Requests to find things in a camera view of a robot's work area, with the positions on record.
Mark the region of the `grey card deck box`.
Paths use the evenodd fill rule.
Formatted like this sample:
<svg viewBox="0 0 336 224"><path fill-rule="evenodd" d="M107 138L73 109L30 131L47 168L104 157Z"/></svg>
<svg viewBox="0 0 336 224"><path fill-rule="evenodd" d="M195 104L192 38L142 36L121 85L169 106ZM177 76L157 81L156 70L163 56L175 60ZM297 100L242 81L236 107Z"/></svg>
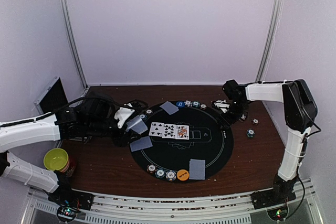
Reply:
<svg viewBox="0 0 336 224"><path fill-rule="evenodd" d="M147 125L143 122L143 120L136 116L130 121L127 122L126 131L134 131L137 134L142 134L148 130Z"/></svg>

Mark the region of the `green blue 50 chip stack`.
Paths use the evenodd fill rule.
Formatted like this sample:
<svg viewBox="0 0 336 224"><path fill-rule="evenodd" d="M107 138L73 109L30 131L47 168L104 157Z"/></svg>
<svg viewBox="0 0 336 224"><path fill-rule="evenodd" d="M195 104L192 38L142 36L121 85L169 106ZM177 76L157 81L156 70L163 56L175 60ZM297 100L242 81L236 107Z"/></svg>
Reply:
<svg viewBox="0 0 336 224"><path fill-rule="evenodd" d="M248 138L253 138L255 137L255 131L253 129L248 129L247 132L246 132L246 135Z"/></svg>

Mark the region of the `five of clubs card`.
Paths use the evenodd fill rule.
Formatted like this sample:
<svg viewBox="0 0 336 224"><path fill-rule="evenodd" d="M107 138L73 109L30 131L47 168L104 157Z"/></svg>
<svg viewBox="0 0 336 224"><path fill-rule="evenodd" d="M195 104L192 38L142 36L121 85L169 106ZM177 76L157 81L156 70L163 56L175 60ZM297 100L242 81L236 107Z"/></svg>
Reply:
<svg viewBox="0 0 336 224"><path fill-rule="evenodd" d="M152 122L149 130L149 136L162 137L164 130L164 123Z"/></svg>

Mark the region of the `10 chips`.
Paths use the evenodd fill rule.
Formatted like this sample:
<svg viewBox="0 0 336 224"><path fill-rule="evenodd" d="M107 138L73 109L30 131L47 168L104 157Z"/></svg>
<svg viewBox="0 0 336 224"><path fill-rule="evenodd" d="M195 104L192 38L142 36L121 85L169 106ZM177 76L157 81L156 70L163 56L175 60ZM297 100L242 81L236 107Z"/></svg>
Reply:
<svg viewBox="0 0 336 224"><path fill-rule="evenodd" d="M192 106L192 102L191 102L190 100L186 100L186 101L184 102L184 104L185 104L185 106L187 106L187 107Z"/></svg>
<svg viewBox="0 0 336 224"><path fill-rule="evenodd" d="M165 173L165 178L166 178L166 180L169 181L169 182L173 182L173 181L175 181L175 180L176 180L176 177L177 177L176 172L173 171L173 170L169 170L169 171L167 171L167 172Z"/></svg>

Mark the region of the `blue small blind button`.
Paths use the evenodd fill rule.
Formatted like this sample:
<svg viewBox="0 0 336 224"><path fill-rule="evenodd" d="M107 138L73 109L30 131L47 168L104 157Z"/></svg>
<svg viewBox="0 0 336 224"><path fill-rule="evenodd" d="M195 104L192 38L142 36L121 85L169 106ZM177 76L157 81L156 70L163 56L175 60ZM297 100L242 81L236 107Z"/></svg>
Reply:
<svg viewBox="0 0 336 224"><path fill-rule="evenodd" d="M185 102L184 102L184 101L177 101L176 106L177 106L178 108L183 108L183 107L185 107L186 105L185 105Z"/></svg>

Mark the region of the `blue-backed playing cards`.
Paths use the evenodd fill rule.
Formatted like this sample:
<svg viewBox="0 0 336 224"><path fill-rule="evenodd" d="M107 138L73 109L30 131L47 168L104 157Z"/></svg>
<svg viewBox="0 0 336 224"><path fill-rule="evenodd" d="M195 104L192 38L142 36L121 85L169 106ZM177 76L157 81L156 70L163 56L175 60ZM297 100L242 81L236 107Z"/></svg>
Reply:
<svg viewBox="0 0 336 224"><path fill-rule="evenodd" d="M190 159L189 175L190 180L205 180L205 160Z"/></svg>

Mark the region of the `orange big blind button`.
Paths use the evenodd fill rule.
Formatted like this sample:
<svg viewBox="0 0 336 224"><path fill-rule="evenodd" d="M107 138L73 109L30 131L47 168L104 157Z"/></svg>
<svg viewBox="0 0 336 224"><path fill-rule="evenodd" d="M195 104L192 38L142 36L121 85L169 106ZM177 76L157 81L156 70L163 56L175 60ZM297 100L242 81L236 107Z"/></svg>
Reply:
<svg viewBox="0 0 336 224"><path fill-rule="evenodd" d="M186 169L180 169L176 173L176 178L182 182L187 181L189 177L190 177L190 174Z"/></svg>

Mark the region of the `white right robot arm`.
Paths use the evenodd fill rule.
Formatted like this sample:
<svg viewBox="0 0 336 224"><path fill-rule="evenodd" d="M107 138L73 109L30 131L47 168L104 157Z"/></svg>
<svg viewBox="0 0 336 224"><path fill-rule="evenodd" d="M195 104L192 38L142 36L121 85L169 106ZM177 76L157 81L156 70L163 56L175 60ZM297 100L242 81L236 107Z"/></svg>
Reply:
<svg viewBox="0 0 336 224"><path fill-rule="evenodd" d="M235 80L228 80L222 89L228 100L217 100L212 106L220 111L218 120L223 130L239 121L252 102L283 104L288 138L273 189L269 192L272 203L281 203L299 179L299 166L306 154L307 141L313 135L312 127L316 126L314 120L318 108L306 81L298 79L238 84Z"/></svg>

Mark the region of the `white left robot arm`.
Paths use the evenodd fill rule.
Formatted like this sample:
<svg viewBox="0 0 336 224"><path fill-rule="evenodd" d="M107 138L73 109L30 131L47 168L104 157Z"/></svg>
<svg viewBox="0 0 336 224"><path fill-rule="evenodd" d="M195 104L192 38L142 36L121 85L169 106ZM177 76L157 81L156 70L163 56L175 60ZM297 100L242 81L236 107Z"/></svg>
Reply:
<svg viewBox="0 0 336 224"><path fill-rule="evenodd" d="M227 116L232 105L212 107L197 101L165 102L149 107L133 100L119 104L102 93L90 93L46 114L1 124L1 175L49 193L64 205L76 197L58 168L39 169L19 160L11 149L72 138L109 137L129 147L135 162L158 179L204 180L219 172L233 150Z"/></svg>

